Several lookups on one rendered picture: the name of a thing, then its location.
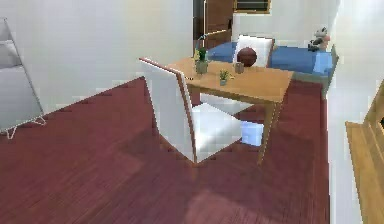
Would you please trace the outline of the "white chair with wood trim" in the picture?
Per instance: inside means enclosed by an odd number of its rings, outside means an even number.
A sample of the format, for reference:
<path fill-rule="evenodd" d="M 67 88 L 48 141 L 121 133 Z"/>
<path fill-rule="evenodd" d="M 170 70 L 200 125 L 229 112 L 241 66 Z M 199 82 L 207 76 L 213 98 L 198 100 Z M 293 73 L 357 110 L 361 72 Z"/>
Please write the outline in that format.
<path fill-rule="evenodd" d="M 182 72 L 139 62 L 159 134 L 183 156 L 199 163 L 241 139 L 240 120 L 207 103 L 192 106 Z"/>
<path fill-rule="evenodd" d="M 273 47 L 274 40 L 272 38 L 240 35 L 236 43 L 232 62 L 241 62 L 245 67 L 268 67 Z M 245 51 L 250 49 L 255 52 L 256 59 L 254 62 L 246 63 Z M 251 104 L 249 103 L 204 93 L 200 94 L 200 100 L 202 103 L 212 105 L 230 115 L 235 115 L 251 107 Z"/>

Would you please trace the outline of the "large potted plant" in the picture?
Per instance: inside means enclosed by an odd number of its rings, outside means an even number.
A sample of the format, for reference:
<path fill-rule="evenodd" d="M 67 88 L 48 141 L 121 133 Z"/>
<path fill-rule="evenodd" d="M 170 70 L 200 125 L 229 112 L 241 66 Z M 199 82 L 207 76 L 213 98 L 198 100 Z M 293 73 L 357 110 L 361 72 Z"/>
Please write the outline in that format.
<path fill-rule="evenodd" d="M 199 48 L 194 54 L 195 68 L 197 74 L 205 74 L 208 70 L 207 50 Z"/>

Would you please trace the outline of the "pale blue box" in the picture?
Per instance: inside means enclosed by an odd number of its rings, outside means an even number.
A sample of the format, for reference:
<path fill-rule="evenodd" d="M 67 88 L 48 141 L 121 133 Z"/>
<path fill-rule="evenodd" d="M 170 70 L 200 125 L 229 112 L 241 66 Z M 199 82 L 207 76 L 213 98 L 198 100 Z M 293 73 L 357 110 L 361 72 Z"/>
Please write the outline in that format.
<path fill-rule="evenodd" d="M 244 144 L 260 146 L 262 144 L 264 125 L 248 121 L 241 122 L 242 140 Z"/>

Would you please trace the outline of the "wooden table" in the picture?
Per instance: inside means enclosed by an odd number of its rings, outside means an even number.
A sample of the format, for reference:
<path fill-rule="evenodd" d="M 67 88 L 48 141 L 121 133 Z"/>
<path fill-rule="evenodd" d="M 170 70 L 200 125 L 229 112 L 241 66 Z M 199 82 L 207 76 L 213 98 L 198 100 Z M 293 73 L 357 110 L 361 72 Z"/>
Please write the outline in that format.
<path fill-rule="evenodd" d="M 261 164 L 270 138 L 270 131 L 277 123 L 280 108 L 293 73 L 289 71 L 248 67 L 241 74 L 236 74 L 231 63 L 211 61 L 206 74 L 196 73 L 195 61 L 183 58 L 168 65 L 168 68 L 182 72 L 187 78 L 187 87 L 193 92 L 207 93 L 254 105 L 263 105 L 265 109 L 263 143 L 258 154 Z M 221 70 L 229 72 L 229 79 L 220 85 Z"/>

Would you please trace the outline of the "brown basketball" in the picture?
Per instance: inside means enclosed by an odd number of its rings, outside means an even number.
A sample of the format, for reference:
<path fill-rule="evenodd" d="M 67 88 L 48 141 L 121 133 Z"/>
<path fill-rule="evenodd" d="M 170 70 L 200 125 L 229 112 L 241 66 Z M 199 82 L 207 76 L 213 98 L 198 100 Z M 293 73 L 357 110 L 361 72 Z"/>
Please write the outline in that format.
<path fill-rule="evenodd" d="M 237 53 L 237 61 L 245 67 L 252 67 L 257 61 L 257 53 L 250 47 L 243 48 Z"/>

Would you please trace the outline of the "brown wooden door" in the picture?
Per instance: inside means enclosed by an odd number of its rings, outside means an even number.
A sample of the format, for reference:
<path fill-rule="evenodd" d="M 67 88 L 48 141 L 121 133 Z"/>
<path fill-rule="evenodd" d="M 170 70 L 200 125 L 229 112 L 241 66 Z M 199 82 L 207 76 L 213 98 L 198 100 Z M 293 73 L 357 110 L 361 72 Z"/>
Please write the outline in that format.
<path fill-rule="evenodd" d="M 230 42 L 234 0 L 193 0 L 193 47 Z"/>

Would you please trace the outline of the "blue bed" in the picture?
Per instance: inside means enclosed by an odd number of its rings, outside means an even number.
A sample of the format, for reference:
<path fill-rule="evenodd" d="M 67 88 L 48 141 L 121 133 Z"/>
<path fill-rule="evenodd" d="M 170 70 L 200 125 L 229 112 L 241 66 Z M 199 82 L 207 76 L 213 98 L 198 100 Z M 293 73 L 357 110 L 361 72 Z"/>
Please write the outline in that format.
<path fill-rule="evenodd" d="M 270 68 L 293 72 L 292 78 L 322 85 L 326 97 L 339 56 L 335 46 L 330 51 L 309 51 L 307 48 L 278 46 L 272 51 Z"/>

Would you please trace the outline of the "wood framed window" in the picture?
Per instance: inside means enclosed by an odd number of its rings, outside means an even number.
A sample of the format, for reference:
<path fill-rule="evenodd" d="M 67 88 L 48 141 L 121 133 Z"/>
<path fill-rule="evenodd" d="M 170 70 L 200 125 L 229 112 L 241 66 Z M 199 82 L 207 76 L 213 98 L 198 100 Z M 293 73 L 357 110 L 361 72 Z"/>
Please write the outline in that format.
<path fill-rule="evenodd" d="M 268 14 L 270 0 L 234 0 L 234 11 L 236 13 Z"/>

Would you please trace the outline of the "black and white teddy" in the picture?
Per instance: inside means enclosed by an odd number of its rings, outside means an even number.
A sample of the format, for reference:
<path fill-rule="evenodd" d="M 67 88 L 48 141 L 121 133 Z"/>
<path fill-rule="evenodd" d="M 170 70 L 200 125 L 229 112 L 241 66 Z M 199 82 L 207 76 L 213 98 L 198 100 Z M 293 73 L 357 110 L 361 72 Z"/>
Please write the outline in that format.
<path fill-rule="evenodd" d="M 329 41 L 330 36 L 328 35 L 328 29 L 323 27 L 315 32 L 315 39 L 309 42 L 308 50 L 312 52 L 319 50 L 325 51 Z"/>

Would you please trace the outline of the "grey leaning shelf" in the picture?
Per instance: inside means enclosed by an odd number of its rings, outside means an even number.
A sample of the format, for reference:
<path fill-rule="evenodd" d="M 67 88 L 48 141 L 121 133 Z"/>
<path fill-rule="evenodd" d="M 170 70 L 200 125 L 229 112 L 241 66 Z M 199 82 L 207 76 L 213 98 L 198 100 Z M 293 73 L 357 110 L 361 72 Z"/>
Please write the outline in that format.
<path fill-rule="evenodd" d="M 0 17 L 0 134 L 12 139 L 19 126 L 46 124 L 30 76 L 6 18 Z"/>

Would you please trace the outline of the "wooden cabinet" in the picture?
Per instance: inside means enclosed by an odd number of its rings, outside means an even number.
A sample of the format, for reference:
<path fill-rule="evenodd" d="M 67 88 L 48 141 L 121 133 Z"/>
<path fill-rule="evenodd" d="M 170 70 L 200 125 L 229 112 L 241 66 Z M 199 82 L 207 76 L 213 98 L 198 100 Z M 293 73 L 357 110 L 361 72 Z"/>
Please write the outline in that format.
<path fill-rule="evenodd" d="M 364 122 L 346 122 L 363 224 L 384 224 L 384 80 Z"/>

